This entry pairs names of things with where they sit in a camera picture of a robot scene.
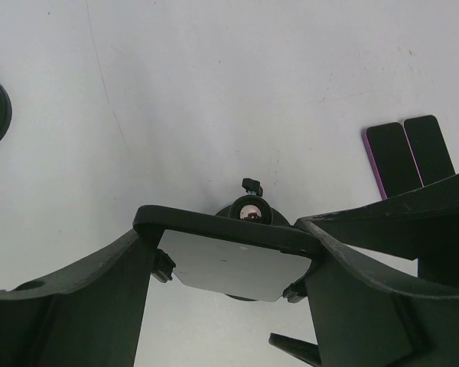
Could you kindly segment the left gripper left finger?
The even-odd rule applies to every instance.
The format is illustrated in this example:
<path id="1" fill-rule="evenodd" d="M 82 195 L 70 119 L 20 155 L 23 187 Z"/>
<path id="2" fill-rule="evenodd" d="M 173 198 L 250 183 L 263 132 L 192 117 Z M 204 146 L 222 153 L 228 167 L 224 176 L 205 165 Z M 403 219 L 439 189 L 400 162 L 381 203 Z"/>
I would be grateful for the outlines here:
<path id="1" fill-rule="evenodd" d="M 133 231 L 0 290 L 0 366 L 132 366 L 155 250 Z"/>

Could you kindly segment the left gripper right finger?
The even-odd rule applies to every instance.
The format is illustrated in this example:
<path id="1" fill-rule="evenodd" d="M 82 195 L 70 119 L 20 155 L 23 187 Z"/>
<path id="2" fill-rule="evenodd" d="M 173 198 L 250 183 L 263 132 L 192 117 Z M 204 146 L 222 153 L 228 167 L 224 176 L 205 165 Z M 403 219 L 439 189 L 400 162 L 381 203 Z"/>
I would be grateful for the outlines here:
<path id="1" fill-rule="evenodd" d="M 297 226 L 323 365 L 459 366 L 459 174 Z"/>

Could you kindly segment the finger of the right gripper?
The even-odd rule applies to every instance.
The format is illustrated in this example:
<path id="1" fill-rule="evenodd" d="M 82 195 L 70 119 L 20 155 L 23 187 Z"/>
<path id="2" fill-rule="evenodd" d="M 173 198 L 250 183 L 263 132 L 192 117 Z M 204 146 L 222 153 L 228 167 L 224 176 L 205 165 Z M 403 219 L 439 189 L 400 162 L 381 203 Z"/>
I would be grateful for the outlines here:
<path id="1" fill-rule="evenodd" d="M 318 345 L 316 344 L 283 336 L 277 333 L 270 334 L 269 344 L 282 352 L 289 354 L 290 356 L 294 356 L 308 365 L 314 367 L 322 366 L 321 355 Z"/>

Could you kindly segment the black phone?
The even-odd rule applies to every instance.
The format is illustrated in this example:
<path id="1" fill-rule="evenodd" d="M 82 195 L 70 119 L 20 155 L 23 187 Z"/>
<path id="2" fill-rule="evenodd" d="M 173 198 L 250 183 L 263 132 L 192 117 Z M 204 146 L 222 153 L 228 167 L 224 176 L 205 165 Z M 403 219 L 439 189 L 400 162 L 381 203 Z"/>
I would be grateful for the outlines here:
<path id="1" fill-rule="evenodd" d="M 384 200 L 422 187 L 415 159 L 400 123 L 366 128 L 363 143 Z"/>

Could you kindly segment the silver phone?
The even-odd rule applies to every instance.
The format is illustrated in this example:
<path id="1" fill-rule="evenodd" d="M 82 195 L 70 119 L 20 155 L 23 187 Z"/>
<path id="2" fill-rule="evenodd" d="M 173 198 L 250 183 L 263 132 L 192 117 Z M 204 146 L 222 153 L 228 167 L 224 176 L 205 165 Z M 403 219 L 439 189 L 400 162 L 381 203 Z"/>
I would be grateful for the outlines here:
<path id="1" fill-rule="evenodd" d="M 403 127 L 424 186 L 455 175 L 448 147 L 435 116 L 406 119 Z"/>

